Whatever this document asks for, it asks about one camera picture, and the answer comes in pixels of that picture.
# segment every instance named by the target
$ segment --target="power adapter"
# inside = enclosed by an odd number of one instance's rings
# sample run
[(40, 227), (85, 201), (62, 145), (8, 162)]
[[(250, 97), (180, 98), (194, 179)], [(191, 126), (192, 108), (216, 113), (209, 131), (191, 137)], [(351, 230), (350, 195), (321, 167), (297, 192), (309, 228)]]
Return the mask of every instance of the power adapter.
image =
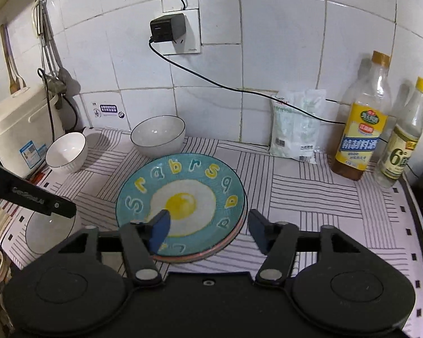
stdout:
[(151, 32), (154, 43), (176, 41), (186, 33), (185, 15), (165, 15), (152, 20)]

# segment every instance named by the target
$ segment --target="rice cooker lid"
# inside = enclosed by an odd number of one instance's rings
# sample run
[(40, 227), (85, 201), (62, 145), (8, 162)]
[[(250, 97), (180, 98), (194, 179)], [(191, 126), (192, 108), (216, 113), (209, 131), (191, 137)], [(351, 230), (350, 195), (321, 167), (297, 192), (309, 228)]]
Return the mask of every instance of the rice cooker lid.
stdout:
[(0, 102), (0, 133), (7, 130), (29, 112), (39, 109), (45, 99), (43, 85), (26, 87)]

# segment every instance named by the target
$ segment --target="wooden spoon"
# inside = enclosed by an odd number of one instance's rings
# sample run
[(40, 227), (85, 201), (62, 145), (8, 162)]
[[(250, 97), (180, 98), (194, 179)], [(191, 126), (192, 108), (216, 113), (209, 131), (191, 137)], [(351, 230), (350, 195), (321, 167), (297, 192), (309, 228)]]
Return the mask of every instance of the wooden spoon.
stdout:
[(11, 64), (9, 62), (9, 51), (8, 51), (8, 43), (7, 43), (7, 30), (6, 25), (2, 24), (0, 26), (0, 34), (2, 36), (2, 46), (3, 46), (3, 54), (5, 55), (6, 67), (8, 68), (8, 75), (9, 75), (9, 91), (11, 94), (14, 94), (16, 91), (20, 90), (19, 82), (14, 80), (14, 76), (11, 72)]

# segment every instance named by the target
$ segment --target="egg yolk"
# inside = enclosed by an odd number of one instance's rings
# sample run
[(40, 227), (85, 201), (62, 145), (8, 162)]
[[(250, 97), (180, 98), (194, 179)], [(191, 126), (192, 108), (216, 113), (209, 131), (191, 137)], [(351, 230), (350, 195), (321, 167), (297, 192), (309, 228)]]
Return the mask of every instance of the egg yolk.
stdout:
[(195, 211), (196, 200), (189, 193), (177, 193), (168, 199), (165, 209), (169, 211), (172, 220), (181, 220)]

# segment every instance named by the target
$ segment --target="blue plate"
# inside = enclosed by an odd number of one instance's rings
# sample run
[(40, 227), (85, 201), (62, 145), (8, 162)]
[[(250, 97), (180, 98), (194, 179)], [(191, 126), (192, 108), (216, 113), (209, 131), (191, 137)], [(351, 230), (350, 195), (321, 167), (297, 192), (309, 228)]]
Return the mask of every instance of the blue plate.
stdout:
[(206, 155), (176, 154), (152, 161), (127, 180), (116, 219), (121, 227), (169, 210), (169, 234), (156, 259), (189, 262), (229, 244), (244, 223), (245, 206), (243, 185), (228, 165)]

